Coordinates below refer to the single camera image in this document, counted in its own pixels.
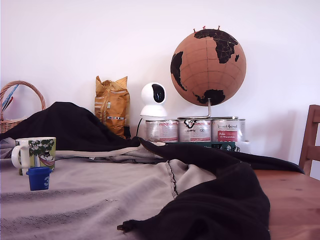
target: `globe metal stand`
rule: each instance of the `globe metal stand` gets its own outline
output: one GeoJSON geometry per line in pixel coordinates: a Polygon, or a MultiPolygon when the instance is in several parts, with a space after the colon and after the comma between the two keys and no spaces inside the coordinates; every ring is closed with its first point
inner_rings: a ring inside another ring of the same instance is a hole
{"type": "Polygon", "coordinates": [[[211,98],[208,98],[208,115],[207,116],[179,116],[177,117],[177,119],[179,120],[185,120],[185,119],[195,119],[195,120],[201,120],[201,119],[215,119],[215,120],[219,120],[219,119],[224,119],[224,120],[228,120],[228,119],[238,119],[237,116],[211,116],[211,98]]]}

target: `metal can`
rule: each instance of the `metal can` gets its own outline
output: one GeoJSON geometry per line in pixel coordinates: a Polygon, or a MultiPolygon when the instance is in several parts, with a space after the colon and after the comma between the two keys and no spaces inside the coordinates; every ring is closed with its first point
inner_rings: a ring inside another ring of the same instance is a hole
{"type": "Polygon", "coordinates": [[[213,142],[243,142],[246,140],[245,119],[219,119],[212,120],[213,142]]]}
{"type": "Polygon", "coordinates": [[[178,142],[178,120],[146,120],[145,128],[147,141],[178,142]]]}
{"type": "Polygon", "coordinates": [[[211,142],[211,120],[179,120],[179,142],[211,142]]]}

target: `table surface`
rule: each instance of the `table surface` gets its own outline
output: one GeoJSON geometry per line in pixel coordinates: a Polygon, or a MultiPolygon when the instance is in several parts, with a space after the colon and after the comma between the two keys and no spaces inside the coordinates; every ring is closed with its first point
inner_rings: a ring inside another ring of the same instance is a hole
{"type": "Polygon", "coordinates": [[[271,240],[320,240],[320,181],[298,172],[255,173],[270,200],[271,240]]]}

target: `security camera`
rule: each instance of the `security camera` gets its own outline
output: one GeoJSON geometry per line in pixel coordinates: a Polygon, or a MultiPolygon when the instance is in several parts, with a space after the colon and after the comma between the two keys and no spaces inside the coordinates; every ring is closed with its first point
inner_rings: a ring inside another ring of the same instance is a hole
{"type": "Polygon", "coordinates": [[[145,104],[140,115],[144,120],[161,120],[167,116],[162,104],[166,101],[166,89],[158,82],[145,85],[141,91],[141,98],[145,104]]]}

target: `blue plastic cup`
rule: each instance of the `blue plastic cup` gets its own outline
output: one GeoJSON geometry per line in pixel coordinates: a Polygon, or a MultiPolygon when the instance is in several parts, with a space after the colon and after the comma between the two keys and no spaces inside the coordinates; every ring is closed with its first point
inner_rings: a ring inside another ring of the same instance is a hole
{"type": "Polygon", "coordinates": [[[49,177],[52,170],[47,166],[30,167],[26,172],[29,175],[31,191],[49,189],[49,177]]]}

